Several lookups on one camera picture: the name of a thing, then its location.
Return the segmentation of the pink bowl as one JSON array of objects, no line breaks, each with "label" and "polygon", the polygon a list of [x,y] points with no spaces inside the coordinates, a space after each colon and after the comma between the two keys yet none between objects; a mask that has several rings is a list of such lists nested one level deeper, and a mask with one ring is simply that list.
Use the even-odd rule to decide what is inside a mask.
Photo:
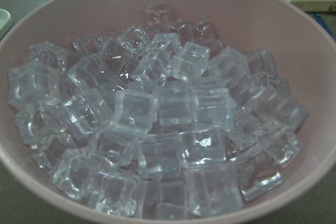
[{"label": "pink bowl", "polygon": [[1,163],[96,223],[243,223],[335,165],[335,42],[283,0],[50,0],[1,41]]}]

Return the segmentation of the clear ice cubes pile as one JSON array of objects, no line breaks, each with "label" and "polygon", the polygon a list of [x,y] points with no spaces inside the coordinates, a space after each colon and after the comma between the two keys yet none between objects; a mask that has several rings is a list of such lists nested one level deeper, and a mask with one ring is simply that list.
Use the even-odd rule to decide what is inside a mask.
[{"label": "clear ice cubes pile", "polygon": [[30,156],[68,198],[123,217],[185,220],[241,210],[283,182],[308,110],[270,51],[223,46],[207,21],[44,41],[8,73]]}]

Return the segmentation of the cream bear tray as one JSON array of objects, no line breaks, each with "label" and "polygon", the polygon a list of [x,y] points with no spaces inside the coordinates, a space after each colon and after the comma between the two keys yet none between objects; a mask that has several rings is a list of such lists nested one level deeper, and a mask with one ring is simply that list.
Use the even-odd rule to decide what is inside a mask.
[{"label": "cream bear tray", "polygon": [[13,20],[10,13],[5,9],[0,9],[0,39],[2,39],[12,26]]}]

